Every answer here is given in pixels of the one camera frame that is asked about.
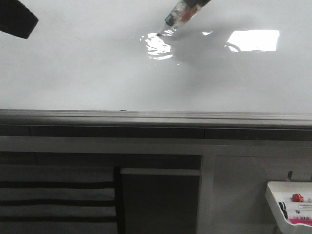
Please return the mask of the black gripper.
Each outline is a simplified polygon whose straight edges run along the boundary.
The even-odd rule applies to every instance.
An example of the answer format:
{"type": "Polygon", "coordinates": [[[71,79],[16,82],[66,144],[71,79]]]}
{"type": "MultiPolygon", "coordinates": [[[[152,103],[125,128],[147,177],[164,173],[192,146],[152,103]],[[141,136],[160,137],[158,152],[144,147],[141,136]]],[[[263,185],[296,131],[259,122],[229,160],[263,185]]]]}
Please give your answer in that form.
{"type": "Polygon", "coordinates": [[[0,1],[0,30],[28,39],[39,19],[19,0],[0,1]]]}

